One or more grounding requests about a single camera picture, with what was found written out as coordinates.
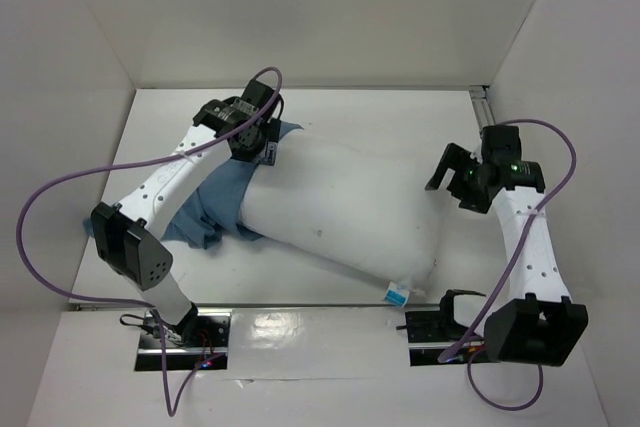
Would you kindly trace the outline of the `white pillow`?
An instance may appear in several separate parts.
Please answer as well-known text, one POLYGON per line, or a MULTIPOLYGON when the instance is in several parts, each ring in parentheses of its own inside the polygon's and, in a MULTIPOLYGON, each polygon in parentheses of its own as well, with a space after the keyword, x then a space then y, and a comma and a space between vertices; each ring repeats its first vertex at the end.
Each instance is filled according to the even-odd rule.
POLYGON ((257 168, 240 205, 244 227, 411 292, 434 271, 448 202, 415 164, 302 129, 257 168))

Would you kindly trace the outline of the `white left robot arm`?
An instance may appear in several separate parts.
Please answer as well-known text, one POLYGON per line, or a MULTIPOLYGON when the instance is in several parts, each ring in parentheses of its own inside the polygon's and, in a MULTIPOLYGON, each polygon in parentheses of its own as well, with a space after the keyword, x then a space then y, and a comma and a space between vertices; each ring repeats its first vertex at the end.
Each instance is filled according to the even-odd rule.
POLYGON ((239 96, 207 102, 173 152, 134 192, 90 214, 98 257, 153 305, 163 336, 176 346, 196 337, 198 309, 171 274, 173 256, 161 239, 188 198, 229 159, 272 165, 283 102, 275 89, 252 79, 239 96))

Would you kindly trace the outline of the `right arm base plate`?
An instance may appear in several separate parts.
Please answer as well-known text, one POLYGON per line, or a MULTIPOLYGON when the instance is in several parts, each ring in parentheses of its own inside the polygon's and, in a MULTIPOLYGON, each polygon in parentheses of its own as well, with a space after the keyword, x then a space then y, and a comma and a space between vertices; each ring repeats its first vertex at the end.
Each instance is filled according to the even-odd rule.
POLYGON ((397 327, 397 330, 406 332, 411 367, 463 365, 475 353, 478 354, 475 358, 477 363, 491 363, 481 340, 468 340, 456 354, 440 363, 438 358, 441 353, 458 341, 466 328, 446 324, 437 310, 406 311, 405 323, 397 327))

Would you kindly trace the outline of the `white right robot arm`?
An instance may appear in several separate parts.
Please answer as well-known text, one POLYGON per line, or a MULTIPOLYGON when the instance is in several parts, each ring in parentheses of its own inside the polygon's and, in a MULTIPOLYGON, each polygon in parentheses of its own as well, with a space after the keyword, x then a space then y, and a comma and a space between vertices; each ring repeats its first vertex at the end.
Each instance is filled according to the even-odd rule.
POLYGON ((487 126, 476 152, 450 143, 425 188, 447 173, 447 191, 462 209, 497 215, 508 263, 488 295, 449 290, 436 316, 441 335, 455 344, 447 361, 473 336, 492 362, 559 367, 588 325, 585 305, 572 301, 556 261, 545 207, 561 190, 545 186, 539 163, 522 157, 520 121, 487 126))

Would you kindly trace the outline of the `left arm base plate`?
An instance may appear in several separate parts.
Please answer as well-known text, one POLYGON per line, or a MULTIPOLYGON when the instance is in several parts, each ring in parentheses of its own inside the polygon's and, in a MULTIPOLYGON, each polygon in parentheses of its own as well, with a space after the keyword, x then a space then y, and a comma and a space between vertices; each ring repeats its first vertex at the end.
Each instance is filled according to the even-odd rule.
MULTIPOLYGON (((146 312, 143 317, 131 316, 129 326, 140 329, 134 370, 160 372, 161 340, 154 317, 146 312)), ((183 340, 170 329, 166 332, 167 371, 225 370, 228 363, 228 344, 231 313, 221 310, 201 310, 192 333, 183 340)))

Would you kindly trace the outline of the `blue pillowcase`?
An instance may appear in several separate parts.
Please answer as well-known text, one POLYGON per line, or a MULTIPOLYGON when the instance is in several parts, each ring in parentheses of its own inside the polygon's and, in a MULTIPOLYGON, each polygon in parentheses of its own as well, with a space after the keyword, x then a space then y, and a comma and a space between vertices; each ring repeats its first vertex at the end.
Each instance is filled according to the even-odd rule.
POLYGON ((208 250, 216 247, 224 234, 245 241, 261 239, 262 236, 246 227, 241 219, 245 194, 259 169, 255 163, 232 158, 219 165, 176 210, 162 240, 208 250))

